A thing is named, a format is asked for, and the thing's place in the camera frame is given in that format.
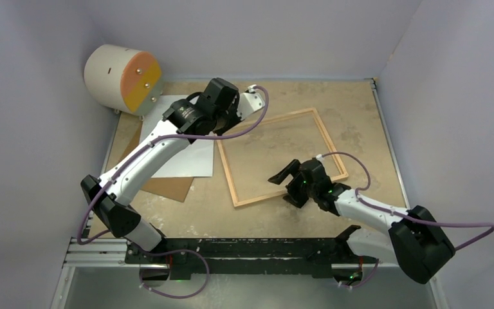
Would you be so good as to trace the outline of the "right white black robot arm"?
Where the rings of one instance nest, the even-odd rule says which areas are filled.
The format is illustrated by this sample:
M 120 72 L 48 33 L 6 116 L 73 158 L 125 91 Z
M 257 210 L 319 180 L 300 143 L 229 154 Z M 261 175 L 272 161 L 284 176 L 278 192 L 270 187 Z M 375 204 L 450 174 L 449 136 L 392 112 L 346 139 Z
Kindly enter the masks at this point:
M 425 284 L 452 258 L 455 247 L 429 210 L 400 210 L 366 198 L 352 187 L 331 180 L 322 162 L 292 160 L 268 181 L 280 185 L 288 176 L 283 199 L 297 208 L 313 200 L 335 216 L 365 224 L 351 225 L 336 237 L 337 257 L 350 262 L 358 256 L 397 265 L 416 283 Z

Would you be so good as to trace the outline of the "glossy printed photo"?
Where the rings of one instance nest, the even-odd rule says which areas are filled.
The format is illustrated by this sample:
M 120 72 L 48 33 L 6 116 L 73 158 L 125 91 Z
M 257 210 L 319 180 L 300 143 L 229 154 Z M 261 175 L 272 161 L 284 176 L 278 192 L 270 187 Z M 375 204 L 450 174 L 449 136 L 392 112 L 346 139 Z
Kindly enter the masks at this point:
M 162 95 L 156 101 L 153 110 L 144 116 L 139 142 L 149 136 L 149 133 L 162 119 L 162 114 L 170 105 L 187 95 Z M 214 141 L 197 140 L 191 146 L 182 150 L 166 162 L 153 178 L 176 177 L 211 177 L 214 170 Z

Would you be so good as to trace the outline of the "wooden picture frame with glass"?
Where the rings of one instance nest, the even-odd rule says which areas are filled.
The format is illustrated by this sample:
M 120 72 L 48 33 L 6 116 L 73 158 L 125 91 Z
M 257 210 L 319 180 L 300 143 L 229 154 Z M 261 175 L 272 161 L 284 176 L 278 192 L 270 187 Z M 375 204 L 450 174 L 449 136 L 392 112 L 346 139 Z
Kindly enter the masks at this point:
M 264 120 L 262 120 L 260 122 L 260 125 L 263 125 L 263 124 L 271 124 L 271 123 L 276 123 L 276 122 L 281 122 L 281 121 L 286 121 L 286 120 L 291 120 L 291 119 L 294 119 L 294 118 L 302 117 L 304 115 L 309 115 L 309 116 L 311 116 L 313 118 L 313 120 L 315 121 L 315 124 L 317 125 L 317 128 L 318 128 L 318 130 L 319 130 L 322 138 L 324 139 L 324 142 L 325 142 L 328 150 L 330 152 L 337 151 L 337 148 L 334 145 L 334 143 L 333 143 L 333 141 L 332 141 L 332 139 L 331 139 L 331 137 L 330 137 L 330 135 L 328 133 L 328 130 L 326 129 L 325 124 L 322 121 L 322 118 L 320 117 L 318 111 L 315 108 L 305 108 L 305 109 L 300 109 L 300 110 L 297 110 L 297 111 L 292 111 L 292 112 L 289 112 L 289 113 L 285 113 L 285 114 L 281 114 L 281 115 L 277 115 L 277 116 L 265 118 Z M 221 157 L 221 162 L 222 162 L 222 165 L 223 165 L 223 168 L 224 168 L 224 175 L 225 175 L 225 178 L 226 178 L 226 182 L 228 184 L 228 188 L 229 188 L 229 191 L 230 191 L 230 196 L 232 198 L 232 203 L 233 203 L 233 206 L 234 207 L 247 206 L 247 205 L 251 205 L 251 204 L 254 204 L 254 203 L 266 201 L 266 200 L 269 200 L 269 199 L 272 199 L 272 198 L 282 197 L 282 196 L 284 196 L 286 194 L 286 190 L 285 189 L 281 189 L 281 190 L 276 191 L 276 192 L 264 194 L 264 195 L 257 196 L 257 197 L 254 197 L 254 198 L 250 198 L 250 199 L 247 199 L 247 200 L 240 200 L 239 197 L 238 197 L 238 195 L 237 195 L 237 189 L 236 189 L 235 184 L 234 184 L 234 180 L 233 180 L 233 176 L 232 176 L 232 170 L 230 169 L 230 164 L 229 164 L 229 161 L 228 161 L 228 158 L 227 158 L 227 155 L 226 155 L 226 150 L 224 148 L 223 141 L 222 140 L 217 140 L 216 143 L 217 143 L 217 146 L 218 146 L 218 149 L 219 149 L 219 154 L 220 154 L 220 157 Z M 345 165 L 343 163 L 343 160 L 340 157 L 340 155 L 338 155 L 338 154 L 332 154 L 331 156 L 333 158 L 333 161 L 334 161 L 337 169 L 339 170 L 339 175 L 332 176 L 331 177 L 331 180 L 334 181 L 334 182 L 337 182 L 337 181 L 348 179 L 349 173 L 347 172 L 347 169 L 346 169 L 346 167 L 345 167 Z

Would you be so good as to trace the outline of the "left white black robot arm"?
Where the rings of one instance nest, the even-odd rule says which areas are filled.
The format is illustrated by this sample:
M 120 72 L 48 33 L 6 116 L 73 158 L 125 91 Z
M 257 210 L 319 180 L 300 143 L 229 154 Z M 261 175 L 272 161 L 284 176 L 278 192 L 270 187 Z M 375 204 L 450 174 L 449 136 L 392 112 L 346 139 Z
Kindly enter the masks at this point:
M 166 254 L 163 233 L 131 207 L 142 186 L 169 160 L 198 140 L 216 140 L 265 108 L 255 88 L 244 93 L 228 81 L 212 79 L 204 91 L 169 104 L 154 129 L 118 165 L 100 176 L 87 175 L 80 183 L 89 210 L 116 238 L 141 248 L 149 263 Z

